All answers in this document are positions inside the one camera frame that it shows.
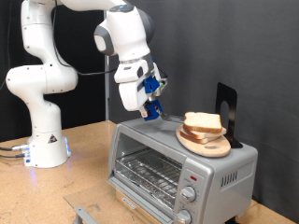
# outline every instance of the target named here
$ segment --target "red button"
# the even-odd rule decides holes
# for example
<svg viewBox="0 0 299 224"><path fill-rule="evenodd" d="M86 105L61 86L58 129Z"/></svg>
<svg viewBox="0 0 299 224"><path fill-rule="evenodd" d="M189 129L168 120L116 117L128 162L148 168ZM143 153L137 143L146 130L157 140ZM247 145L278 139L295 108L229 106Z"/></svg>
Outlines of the red button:
<svg viewBox="0 0 299 224"><path fill-rule="evenodd" d="M196 181L197 179L194 176L190 176L190 178L194 181Z"/></svg>

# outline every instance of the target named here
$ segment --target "toast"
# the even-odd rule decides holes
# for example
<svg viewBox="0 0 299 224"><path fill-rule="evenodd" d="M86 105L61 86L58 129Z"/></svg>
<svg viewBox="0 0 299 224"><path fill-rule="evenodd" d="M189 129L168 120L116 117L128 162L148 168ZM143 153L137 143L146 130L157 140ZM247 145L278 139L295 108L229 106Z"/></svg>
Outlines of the toast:
<svg viewBox="0 0 299 224"><path fill-rule="evenodd" d="M184 121L185 130L200 133L221 133L221 116L208 113L187 112Z"/></svg>
<svg viewBox="0 0 299 224"><path fill-rule="evenodd" d="M221 136L221 135L226 134L226 129L223 127L222 127L222 131L220 133L200 133L197 131L189 131L189 130L187 130L185 125L183 125L183 129L187 135L189 135L192 138L196 138L196 139L210 138L210 137L216 137L216 136Z"/></svg>
<svg viewBox="0 0 299 224"><path fill-rule="evenodd" d="M214 137L209 137L209 138L197 139L197 138L193 138L193 137L189 136L189 135L185 132L184 129L181 129L181 130L179 131L179 134L180 134L180 136L182 136L183 138L186 138L186 139L188 139L188 140L190 140L190 141L192 141L192 142L194 142L194 143L200 143L200 144L205 144L205 143L208 143L208 142L210 142L210 141L213 141L213 140L215 140L215 139L221 137L221 135L219 135L219 136L214 136Z"/></svg>

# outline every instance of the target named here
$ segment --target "black wall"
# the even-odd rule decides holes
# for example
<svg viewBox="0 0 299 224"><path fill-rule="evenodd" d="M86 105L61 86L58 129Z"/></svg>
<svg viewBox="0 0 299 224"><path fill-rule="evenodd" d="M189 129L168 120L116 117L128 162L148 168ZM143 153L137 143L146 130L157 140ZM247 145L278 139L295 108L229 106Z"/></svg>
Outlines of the black wall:
<svg viewBox="0 0 299 224"><path fill-rule="evenodd" d="M253 196L299 222L299 2L130 2L156 25L149 47L169 75L164 112L214 113L218 82L234 88L235 137L259 151ZM110 119L139 118L123 108L112 77L110 86Z"/></svg>
<svg viewBox="0 0 299 224"><path fill-rule="evenodd" d="M12 4L11 2L12 0L0 1L1 84L10 67L41 64L38 58L28 54L22 46L22 0L14 0ZM66 7L59 7L55 27L57 49L62 57L80 72L105 70L104 55L97 50L93 40L93 32L103 18L103 11L75 12ZM45 95L45 99L61 108L64 129L105 120L104 75L79 77L74 91ZM25 103L14 96L5 84L0 91L0 142L29 135L29 111Z"/></svg>

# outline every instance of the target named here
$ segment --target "wooden plate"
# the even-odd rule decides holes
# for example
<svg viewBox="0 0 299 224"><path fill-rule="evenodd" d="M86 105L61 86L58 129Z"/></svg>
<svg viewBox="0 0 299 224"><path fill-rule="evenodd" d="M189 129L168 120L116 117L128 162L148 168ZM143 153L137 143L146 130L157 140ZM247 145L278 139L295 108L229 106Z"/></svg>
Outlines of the wooden plate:
<svg viewBox="0 0 299 224"><path fill-rule="evenodd" d="M188 150L196 154L199 154L204 157L223 157L228 155L231 151L231 145L224 136L206 144L194 143L180 136L179 131L182 128L183 125L180 125L178 126L176 131L179 142Z"/></svg>

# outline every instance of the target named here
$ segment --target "wooden table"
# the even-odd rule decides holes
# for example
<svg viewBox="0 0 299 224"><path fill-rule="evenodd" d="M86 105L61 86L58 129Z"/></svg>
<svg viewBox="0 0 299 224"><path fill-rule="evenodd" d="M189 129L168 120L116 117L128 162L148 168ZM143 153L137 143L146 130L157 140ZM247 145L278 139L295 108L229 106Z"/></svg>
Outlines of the wooden table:
<svg viewBox="0 0 299 224"><path fill-rule="evenodd" d="M31 168L25 167L22 159L1 158L0 224L71 224L76 213L64 200L64 196L97 188L96 186L107 179L108 152L114 127L113 122L103 121L63 130L72 156L59 167ZM0 147L24 144L26 139L0 143ZM1 151L1 154L14 153ZM102 209L119 215L121 224L142 223L120 203L117 207L118 209L115 209L115 206ZM101 211L101 207L96 203L91 209L95 212ZM294 224L256 202L252 202L244 217L238 221L242 224Z"/></svg>

